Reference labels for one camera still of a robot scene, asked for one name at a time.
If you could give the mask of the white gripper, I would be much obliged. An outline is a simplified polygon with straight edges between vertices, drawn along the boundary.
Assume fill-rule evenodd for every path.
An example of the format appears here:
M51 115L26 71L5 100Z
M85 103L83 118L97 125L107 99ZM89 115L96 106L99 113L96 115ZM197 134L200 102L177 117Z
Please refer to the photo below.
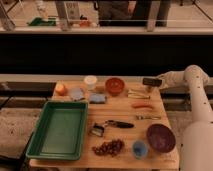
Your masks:
M158 76L159 79L143 78L143 85L166 89L179 86L182 83L182 73L180 71L169 71Z

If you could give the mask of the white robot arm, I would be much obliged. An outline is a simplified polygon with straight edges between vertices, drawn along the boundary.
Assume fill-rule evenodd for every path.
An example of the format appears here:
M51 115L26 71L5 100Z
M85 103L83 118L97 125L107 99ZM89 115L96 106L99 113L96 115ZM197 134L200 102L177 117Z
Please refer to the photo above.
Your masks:
M189 88L192 123L182 135L179 171L213 171L213 108L204 90L208 82L209 76L197 65L142 78L147 87Z

